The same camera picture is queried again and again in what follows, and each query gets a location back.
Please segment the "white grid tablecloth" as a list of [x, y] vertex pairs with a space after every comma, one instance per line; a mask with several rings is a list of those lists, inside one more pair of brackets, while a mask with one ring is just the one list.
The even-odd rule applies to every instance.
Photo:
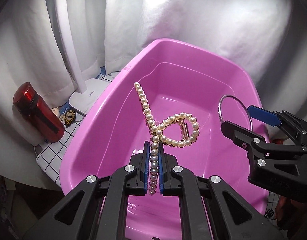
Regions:
[[[43, 141], [41, 144], [34, 147], [34, 151], [37, 165], [57, 186], [60, 187], [60, 166], [62, 159], [85, 116], [75, 111], [68, 101], [64, 105], [58, 107], [57, 110], [60, 111], [59, 119], [62, 121], [62, 124], [64, 124], [64, 135], [58, 142]], [[75, 112], [76, 118], [69, 127], [66, 127], [64, 117], [68, 111]]]

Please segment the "gold hair clip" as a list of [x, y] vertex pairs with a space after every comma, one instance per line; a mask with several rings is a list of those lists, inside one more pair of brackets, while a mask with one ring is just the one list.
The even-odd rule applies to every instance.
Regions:
[[183, 119], [181, 119], [177, 121], [177, 124], [181, 129], [182, 140], [188, 140], [190, 138], [190, 134], [187, 123]]

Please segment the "pink plastic basin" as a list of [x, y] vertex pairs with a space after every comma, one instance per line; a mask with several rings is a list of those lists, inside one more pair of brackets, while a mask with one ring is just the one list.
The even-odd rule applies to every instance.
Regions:
[[144, 48], [94, 103], [64, 154], [60, 184], [68, 194], [88, 175], [100, 178], [127, 165], [151, 138], [147, 120], [164, 138], [180, 141], [177, 124], [195, 117], [199, 135], [191, 146], [166, 145], [167, 154], [195, 175], [218, 175], [260, 213], [268, 192], [248, 182], [245, 150], [221, 132], [228, 120], [266, 137], [266, 126], [249, 121], [245, 108], [261, 107], [250, 76], [236, 64], [196, 46], [159, 39]]

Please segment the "black gold embroidered badge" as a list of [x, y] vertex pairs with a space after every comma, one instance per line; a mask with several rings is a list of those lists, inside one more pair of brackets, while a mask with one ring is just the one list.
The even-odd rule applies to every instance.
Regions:
[[64, 115], [64, 124], [68, 128], [76, 120], [76, 111], [72, 108], [68, 109]]

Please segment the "white curtain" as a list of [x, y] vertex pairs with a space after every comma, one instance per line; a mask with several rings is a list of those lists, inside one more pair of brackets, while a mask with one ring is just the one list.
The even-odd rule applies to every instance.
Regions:
[[[36, 145], [13, 109], [29, 81], [50, 107], [77, 88], [64, 57], [54, 0], [0, 0], [0, 142]], [[79, 73], [121, 70], [150, 42], [173, 38], [245, 69], [262, 104], [307, 121], [307, 0], [67, 0]]]

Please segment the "white desk lamp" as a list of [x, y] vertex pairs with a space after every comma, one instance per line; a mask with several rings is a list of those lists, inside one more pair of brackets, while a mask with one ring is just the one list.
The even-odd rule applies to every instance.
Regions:
[[101, 60], [87, 26], [86, 0], [54, 0], [54, 7], [54, 34], [76, 85], [69, 104], [86, 115], [109, 85], [108, 81], [98, 78]]

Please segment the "red metallic bottle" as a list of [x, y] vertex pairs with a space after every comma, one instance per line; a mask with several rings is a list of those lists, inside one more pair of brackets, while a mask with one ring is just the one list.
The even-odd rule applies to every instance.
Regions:
[[12, 103], [22, 117], [49, 142], [57, 142], [63, 137], [64, 125], [31, 83], [25, 82], [16, 90]]

